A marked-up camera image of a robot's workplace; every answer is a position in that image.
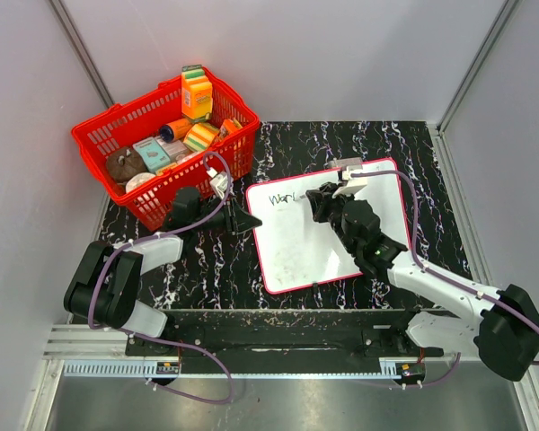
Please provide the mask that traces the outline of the pink framed whiteboard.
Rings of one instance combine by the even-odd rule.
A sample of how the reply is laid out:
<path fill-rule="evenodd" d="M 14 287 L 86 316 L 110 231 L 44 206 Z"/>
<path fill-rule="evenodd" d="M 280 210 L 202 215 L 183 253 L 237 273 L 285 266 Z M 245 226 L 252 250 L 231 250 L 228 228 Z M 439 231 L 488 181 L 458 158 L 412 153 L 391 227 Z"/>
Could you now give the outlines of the pink framed whiteboard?
<path fill-rule="evenodd" d="M 310 203 L 302 198 L 309 189 L 337 181 L 338 170 L 329 169 L 254 184 L 247 189 L 249 212 L 262 221 L 253 234 L 264 285 L 270 294 L 362 275 L 332 228 L 313 221 Z M 369 177 L 355 197 L 366 200 L 381 218 L 383 233 L 410 245 L 398 176 Z"/>

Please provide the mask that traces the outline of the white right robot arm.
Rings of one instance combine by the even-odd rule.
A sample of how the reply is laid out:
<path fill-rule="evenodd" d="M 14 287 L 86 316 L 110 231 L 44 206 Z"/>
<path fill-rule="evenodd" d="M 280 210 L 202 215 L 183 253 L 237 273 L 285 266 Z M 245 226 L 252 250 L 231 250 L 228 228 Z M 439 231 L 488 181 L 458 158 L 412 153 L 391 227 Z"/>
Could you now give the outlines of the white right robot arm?
<path fill-rule="evenodd" d="M 409 237 L 401 198 L 374 207 L 335 182 L 305 196 L 316 223 L 328 224 L 362 274 L 421 295 L 451 312 L 428 321 L 423 314 L 396 328 L 392 348 L 403 356 L 420 347 L 466 349 L 498 376 L 520 381 L 539 353 L 539 312 L 516 285 L 480 285 L 422 259 Z"/>

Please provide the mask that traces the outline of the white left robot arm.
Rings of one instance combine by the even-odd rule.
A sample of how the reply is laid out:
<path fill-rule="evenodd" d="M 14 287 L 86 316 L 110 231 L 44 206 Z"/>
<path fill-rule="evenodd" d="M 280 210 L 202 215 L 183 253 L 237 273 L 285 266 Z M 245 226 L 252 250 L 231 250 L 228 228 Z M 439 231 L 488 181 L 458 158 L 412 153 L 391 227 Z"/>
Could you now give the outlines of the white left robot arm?
<path fill-rule="evenodd" d="M 66 290 L 64 308 L 95 328 L 142 334 L 157 355 L 167 355 L 174 350 L 177 335 L 166 327 L 164 312 L 137 299 L 141 277 L 181 260 L 200 231 L 221 228 L 237 235 L 260 226 L 262 221 L 234 198 L 204 199 L 197 189 L 182 188 L 154 234 L 121 245 L 96 241 L 87 246 Z"/>

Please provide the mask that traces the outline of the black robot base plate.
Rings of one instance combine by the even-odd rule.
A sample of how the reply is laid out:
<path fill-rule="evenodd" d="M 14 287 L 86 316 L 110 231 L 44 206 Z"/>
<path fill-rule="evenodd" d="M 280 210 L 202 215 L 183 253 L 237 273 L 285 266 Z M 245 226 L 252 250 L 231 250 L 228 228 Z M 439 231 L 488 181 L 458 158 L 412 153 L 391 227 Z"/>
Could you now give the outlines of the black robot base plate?
<path fill-rule="evenodd" d="M 443 358 L 406 335 L 412 310 L 174 310 L 165 338 L 202 347 L 232 375 L 378 373 L 380 359 Z"/>

